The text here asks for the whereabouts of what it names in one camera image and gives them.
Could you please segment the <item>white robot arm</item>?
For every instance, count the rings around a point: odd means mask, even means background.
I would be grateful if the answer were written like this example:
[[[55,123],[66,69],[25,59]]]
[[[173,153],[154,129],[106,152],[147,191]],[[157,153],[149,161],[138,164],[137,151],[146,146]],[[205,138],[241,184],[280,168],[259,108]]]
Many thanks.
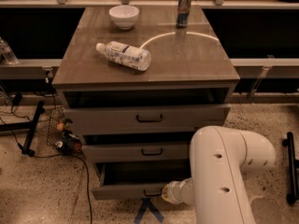
[[[192,137],[192,176],[167,184],[162,197],[192,205],[197,224],[256,224],[242,175],[268,170],[275,160],[272,143],[262,135],[207,126]]]

